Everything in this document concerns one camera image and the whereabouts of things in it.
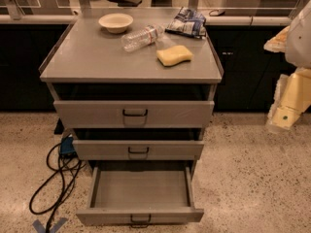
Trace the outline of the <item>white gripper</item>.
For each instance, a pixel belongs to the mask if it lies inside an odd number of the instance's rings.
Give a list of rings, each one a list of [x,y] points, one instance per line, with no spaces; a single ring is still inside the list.
[[[268,40],[263,48],[271,52],[284,52],[290,27],[282,29]],[[276,84],[274,102],[267,115],[266,128],[271,133],[290,130],[311,106],[311,69],[297,68],[290,76],[281,75]]]

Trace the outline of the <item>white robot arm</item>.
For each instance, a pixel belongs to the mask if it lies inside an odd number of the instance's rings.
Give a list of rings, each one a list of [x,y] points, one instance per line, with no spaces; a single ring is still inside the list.
[[[267,115],[267,129],[273,133],[284,132],[311,106],[311,1],[263,48],[283,52],[286,61],[296,67],[289,76],[280,76]]]

